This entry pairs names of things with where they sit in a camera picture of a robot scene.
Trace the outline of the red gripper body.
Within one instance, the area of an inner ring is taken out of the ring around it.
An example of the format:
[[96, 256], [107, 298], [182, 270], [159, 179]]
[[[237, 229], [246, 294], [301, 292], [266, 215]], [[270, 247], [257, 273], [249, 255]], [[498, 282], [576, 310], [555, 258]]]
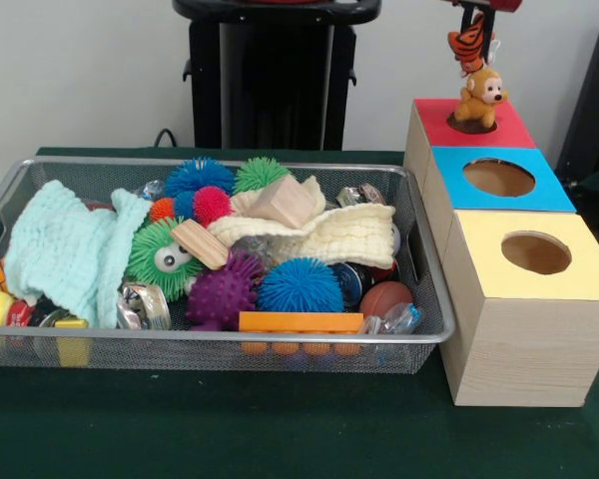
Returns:
[[445, 0], [453, 6], [461, 5], [462, 7], [472, 6], [480, 10], [502, 11], [507, 13], [515, 12], [522, 0]]

